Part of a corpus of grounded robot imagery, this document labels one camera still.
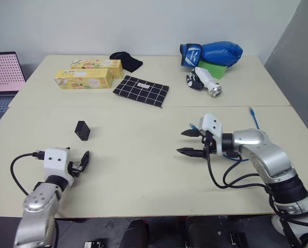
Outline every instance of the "robotic arm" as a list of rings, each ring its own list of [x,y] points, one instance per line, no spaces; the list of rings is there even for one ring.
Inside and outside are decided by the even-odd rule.
[[[87,151],[80,164],[70,161],[70,149],[53,148],[40,151],[44,160],[45,182],[38,183],[23,203],[23,217],[18,226],[14,248],[51,247],[53,244],[55,213],[66,187],[73,177],[84,171],[89,160]]]
[[[191,157],[210,160],[210,153],[241,154],[250,159],[270,195],[270,206],[276,215],[274,228],[284,234],[291,247],[308,248],[308,191],[299,179],[287,154],[270,142],[262,130],[248,129],[222,133],[221,123],[211,114],[201,120],[199,129],[186,130],[186,136],[201,136],[204,150],[181,148],[177,151]]]

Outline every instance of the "small black box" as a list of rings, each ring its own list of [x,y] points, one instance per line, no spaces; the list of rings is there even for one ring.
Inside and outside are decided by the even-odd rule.
[[[88,136],[90,134],[90,128],[88,128],[88,126],[85,123],[85,121],[80,120],[77,123],[76,129],[75,129],[75,133],[77,134],[77,136],[81,140],[86,141],[86,140],[88,140]]]

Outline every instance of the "laptop screen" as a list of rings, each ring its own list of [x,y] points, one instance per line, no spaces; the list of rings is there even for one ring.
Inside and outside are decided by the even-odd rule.
[[[24,84],[24,76],[16,53],[0,53],[0,92],[19,91]]]

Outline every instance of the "black cloth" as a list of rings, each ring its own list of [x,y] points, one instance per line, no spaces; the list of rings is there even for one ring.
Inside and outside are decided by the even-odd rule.
[[[113,93],[138,102],[161,107],[168,90],[169,86],[166,85],[125,76],[122,82],[114,89]]]
[[[142,66],[143,62],[131,57],[130,54],[127,52],[117,52],[113,53],[111,56],[109,56],[110,59],[120,59],[122,62],[123,69],[126,69],[127,71],[134,72],[136,69],[138,69],[140,66]]]

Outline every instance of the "laptop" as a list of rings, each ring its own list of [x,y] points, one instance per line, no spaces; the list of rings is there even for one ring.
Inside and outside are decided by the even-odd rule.
[[[8,105],[25,84],[25,79],[16,52],[0,53],[0,119]]]

